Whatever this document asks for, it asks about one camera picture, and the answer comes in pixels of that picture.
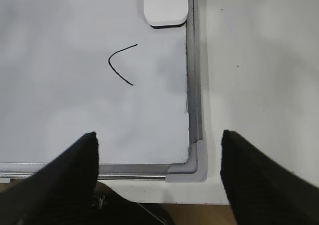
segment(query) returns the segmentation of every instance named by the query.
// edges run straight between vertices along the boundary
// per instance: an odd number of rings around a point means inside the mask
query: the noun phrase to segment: whiteboard
[[[117,50],[138,46],[112,58]],[[0,162],[50,162],[96,131],[100,163],[188,157],[186,28],[143,0],[0,0]]]

